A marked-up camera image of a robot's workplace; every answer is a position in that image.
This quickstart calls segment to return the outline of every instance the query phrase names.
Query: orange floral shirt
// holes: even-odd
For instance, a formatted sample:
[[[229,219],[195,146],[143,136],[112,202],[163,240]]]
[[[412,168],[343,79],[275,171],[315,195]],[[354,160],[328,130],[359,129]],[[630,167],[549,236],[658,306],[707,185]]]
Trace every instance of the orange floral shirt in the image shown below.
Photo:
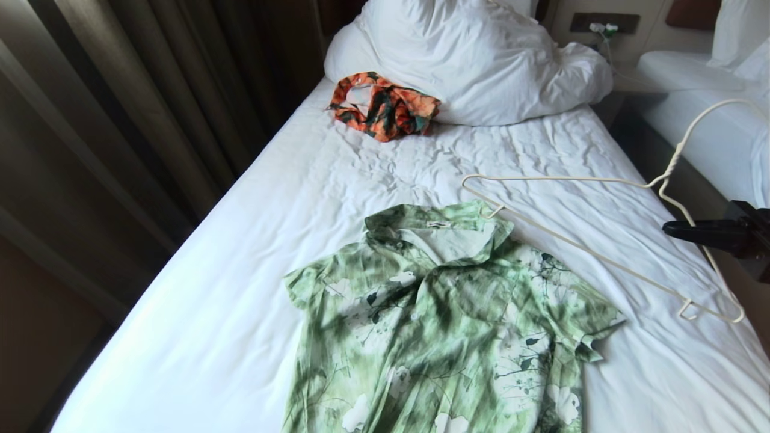
[[[356,106],[343,106],[348,92],[358,86],[372,87],[366,115]],[[440,105],[440,100],[396,86],[375,72],[361,72],[340,81],[328,109],[335,110],[335,118],[349,127],[388,142],[410,134],[424,135],[432,118],[439,113]]]

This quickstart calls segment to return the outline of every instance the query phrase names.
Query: green floral shirt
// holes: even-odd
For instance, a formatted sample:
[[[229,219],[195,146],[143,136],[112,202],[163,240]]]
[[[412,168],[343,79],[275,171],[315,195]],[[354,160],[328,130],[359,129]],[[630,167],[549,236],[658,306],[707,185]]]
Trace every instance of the green floral shirt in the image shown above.
[[[284,431],[582,430],[581,365],[622,316],[483,212],[396,206],[286,276],[306,325]]]

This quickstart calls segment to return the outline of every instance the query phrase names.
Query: white duvet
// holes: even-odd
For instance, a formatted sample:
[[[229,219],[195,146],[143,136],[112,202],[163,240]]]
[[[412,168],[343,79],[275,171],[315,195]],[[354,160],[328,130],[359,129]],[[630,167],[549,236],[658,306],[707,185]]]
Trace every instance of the white duvet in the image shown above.
[[[543,27],[491,0],[369,0],[335,36],[334,82],[374,71],[442,101],[437,120],[510,125],[598,102],[612,71],[594,50],[558,48]]]
[[[275,432],[302,314],[280,278],[359,240],[399,203],[474,197],[468,173],[640,180],[587,107],[506,127],[436,126],[379,143],[324,111],[324,80],[152,283],[72,393],[54,433]],[[599,183],[488,184],[547,227],[712,307],[729,310],[652,192]],[[552,252],[628,322],[585,369],[588,431],[770,431],[770,362],[749,322],[675,317],[679,303],[545,233]]]

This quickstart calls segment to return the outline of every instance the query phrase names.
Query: shirt collar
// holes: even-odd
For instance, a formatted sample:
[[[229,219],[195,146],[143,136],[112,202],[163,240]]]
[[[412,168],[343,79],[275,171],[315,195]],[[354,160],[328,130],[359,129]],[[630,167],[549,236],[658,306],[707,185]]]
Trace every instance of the shirt collar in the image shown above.
[[[488,224],[493,224],[489,240],[475,256],[454,260],[446,266],[468,266],[489,260],[495,251],[511,235],[514,223],[494,216],[486,218],[482,213],[491,213],[490,207],[481,200],[434,208],[402,204],[368,216],[364,220],[367,237],[381,243],[400,241],[399,229],[431,230],[476,230],[483,231]]]

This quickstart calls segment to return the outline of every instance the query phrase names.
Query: headboard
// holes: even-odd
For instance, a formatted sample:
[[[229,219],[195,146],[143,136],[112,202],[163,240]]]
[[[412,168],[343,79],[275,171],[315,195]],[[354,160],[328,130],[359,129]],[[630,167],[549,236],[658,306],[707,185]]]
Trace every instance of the headboard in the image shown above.
[[[683,29],[714,30],[721,0],[674,0],[666,24]]]
[[[353,21],[367,0],[317,0],[323,35],[331,38],[349,22]]]

